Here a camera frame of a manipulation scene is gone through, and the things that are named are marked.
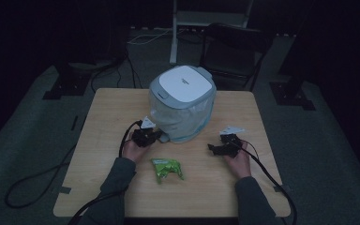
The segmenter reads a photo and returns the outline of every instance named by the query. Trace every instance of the wooden table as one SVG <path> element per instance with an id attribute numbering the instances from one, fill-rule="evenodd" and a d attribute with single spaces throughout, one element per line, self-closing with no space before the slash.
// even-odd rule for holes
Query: wooden table
<path id="1" fill-rule="evenodd" d="M 64 188 L 54 214 L 72 217 L 99 194 L 126 129 L 149 115 L 147 89 L 98 89 L 75 149 Z M 237 217 L 235 177 L 222 157 L 213 157 L 207 144 L 221 145 L 218 133 L 226 126 L 247 132 L 238 137 L 251 142 L 266 169 L 281 184 L 255 98 L 249 92 L 218 91 L 212 118 L 193 140 L 181 144 L 156 142 L 137 165 L 126 194 L 126 217 L 130 218 L 226 218 Z M 173 158 L 180 162 L 185 180 L 176 173 L 158 184 L 151 158 Z M 254 161 L 252 175 L 258 180 L 278 217 L 291 213 L 288 201 Z"/>

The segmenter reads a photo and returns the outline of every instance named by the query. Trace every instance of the metal stand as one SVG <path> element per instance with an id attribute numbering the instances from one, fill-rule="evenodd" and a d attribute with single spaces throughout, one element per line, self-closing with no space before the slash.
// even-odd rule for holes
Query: metal stand
<path id="1" fill-rule="evenodd" d="M 308 100 L 301 89 L 303 81 L 291 77 L 288 82 L 270 82 L 271 91 L 278 105 L 301 106 L 305 111 L 315 111 L 314 104 Z"/>
<path id="2" fill-rule="evenodd" d="M 54 65 L 59 76 L 54 83 L 51 91 L 47 91 L 43 96 L 45 100 L 60 99 L 61 96 L 83 96 L 91 73 L 74 71 L 68 63 Z"/>

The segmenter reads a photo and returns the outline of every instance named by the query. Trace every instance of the device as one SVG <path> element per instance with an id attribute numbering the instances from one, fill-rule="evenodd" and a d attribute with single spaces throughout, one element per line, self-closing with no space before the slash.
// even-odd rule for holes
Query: device
<path id="1" fill-rule="evenodd" d="M 210 120 L 216 96 L 212 74 L 202 67 L 174 67 L 150 84 L 150 114 L 161 141 L 184 143 Z"/>

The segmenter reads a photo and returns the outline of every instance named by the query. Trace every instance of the black cord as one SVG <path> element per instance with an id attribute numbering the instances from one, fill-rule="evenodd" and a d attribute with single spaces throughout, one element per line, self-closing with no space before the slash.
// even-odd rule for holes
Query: black cord
<path id="1" fill-rule="evenodd" d="M 121 146 L 119 147 L 119 153 L 118 153 L 118 156 L 121 158 L 122 157 L 122 150 L 124 148 L 124 145 L 125 145 L 125 142 L 126 142 L 126 139 L 127 139 L 127 136 L 131 130 L 131 128 L 133 128 L 133 126 L 135 125 L 138 125 L 138 126 L 141 126 L 142 125 L 142 120 L 139 120 L 139 121 L 136 121 L 134 122 L 133 124 L 131 124 L 129 126 L 129 128 L 127 129 L 127 131 L 125 131 L 125 134 L 124 134 L 124 137 L 122 138 L 122 141 L 121 141 Z"/>
<path id="2" fill-rule="evenodd" d="M 96 89 L 94 87 L 94 82 L 95 79 L 98 77 L 98 75 L 100 75 L 101 73 L 103 73 L 104 71 L 106 71 L 107 69 L 110 68 L 119 68 L 119 66 L 121 65 L 121 63 L 123 62 L 124 59 L 122 58 L 117 58 L 115 59 L 112 63 L 110 63 L 109 65 L 100 67 L 97 70 L 97 73 L 93 76 L 92 81 L 90 82 L 90 87 L 92 88 L 93 93 L 96 93 Z"/>
<path id="3" fill-rule="evenodd" d="M 286 192 L 286 190 L 273 178 L 273 176 L 271 176 L 271 174 L 267 171 L 267 169 L 265 169 L 265 167 L 263 166 L 263 164 L 259 161 L 258 158 L 256 158 L 255 156 L 253 156 L 252 154 L 249 153 L 249 151 L 247 149 L 244 149 L 242 146 L 239 146 L 238 144 L 234 143 L 234 142 L 230 142 L 232 145 L 238 147 L 239 149 L 241 149 L 242 151 L 246 152 L 248 155 L 250 155 L 253 160 L 255 160 L 257 162 L 257 164 L 262 168 L 262 171 L 264 172 L 264 174 L 268 177 L 268 179 L 271 180 L 271 182 L 274 183 L 274 185 L 276 185 L 276 187 L 282 192 L 282 194 L 286 197 L 286 199 L 288 200 L 289 204 L 291 205 L 291 208 L 293 210 L 293 222 L 292 225 L 295 225 L 297 222 L 297 210 L 296 210 L 296 205 L 294 204 L 291 196 L 289 196 L 289 194 Z"/>
<path id="4" fill-rule="evenodd" d="M 118 72 L 118 81 L 116 82 L 116 88 L 119 88 L 119 82 L 121 82 L 121 79 L 122 79 L 122 75 L 121 73 L 119 72 L 119 69 L 116 70 Z"/>
<path id="5" fill-rule="evenodd" d="M 139 81 L 139 86 L 140 86 L 140 88 L 143 88 L 142 82 L 140 81 L 140 76 L 139 76 L 139 74 L 136 72 L 136 70 L 134 70 L 133 64 L 132 64 L 132 62 L 131 62 L 131 60 L 130 60 L 130 58 L 129 58 L 128 51 L 126 52 L 126 56 L 127 56 L 127 61 L 129 62 L 129 65 L 130 65 L 130 69 L 131 69 L 131 74 L 132 74 L 132 79 L 133 79 L 133 87 L 134 87 L 134 88 L 137 88 L 137 87 L 136 87 L 136 81 L 135 81 L 135 75 L 136 75 L 136 77 L 137 77 L 137 79 L 138 79 L 138 81 Z"/>
<path id="6" fill-rule="evenodd" d="M 37 201 L 39 201 L 43 197 L 43 195 L 45 195 L 46 192 L 49 190 L 49 187 L 52 185 L 53 180 L 55 179 L 57 174 L 60 172 L 60 169 L 62 167 L 64 167 L 64 166 L 69 165 L 69 162 L 66 163 L 65 161 L 66 161 L 67 157 L 69 156 L 69 154 L 75 149 L 75 146 L 76 146 L 76 144 L 74 144 L 74 146 L 72 146 L 68 150 L 68 152 L 66 153 L 66 155 L 64 156 L 63 160 L 61 161 L 61 163 L 59 165 L 51 167 L 50 169 L 48 169 L 48 170 L 46 170 L 44 172 L 38 172 L 36 174 L 24 177 L 23 179 L 15 182 L 13 185 L 11 185 L 10 188 L 7 190 L 7 193 L 5 195 L 5 204 L 10 208 L 17 208 L 18 209 L 18 208 L 25 208 L 25 207 L 30 206 L 30 205 L 36 203 Z M 27 203 L 24 203 L 24 204 L 14 204 L 14 203 L 10 202 L 10 200 L 9 200 L 10 194 L 13 191 L 13 189 L 16 188 L 19 184 L 21 184 L 22 182 L 24 182 L 26 180 L 32 179 L 34 177 L 40 176 L 42 174 L 45 174 L 45 173 L 48 173 L 48 172 L 54 171 L 54 170 L 56 170 L 56 172 L 54 173 L 51 181 L 49 182 L 49 185 L 46 186 L 46 188 L 33 201 L 30 201 L 30 202 L 27 202 Z"/>

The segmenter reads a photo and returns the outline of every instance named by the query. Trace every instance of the handheld device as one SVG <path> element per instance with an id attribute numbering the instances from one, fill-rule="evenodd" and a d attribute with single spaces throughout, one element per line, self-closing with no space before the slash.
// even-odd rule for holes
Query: handheld device
<path id="1" fill-rule="evenodd" d="M 236 157 L 239 151 L 239 146 L 242 146 L 241 140 L 236 136 L 236 134 L 221 134 L 221 142 L 223 145 L 214 146 L 212 144 L 207 144 L 209 150 L 213 152 L 215 156 L 230 156 L 232 158 Z"/>

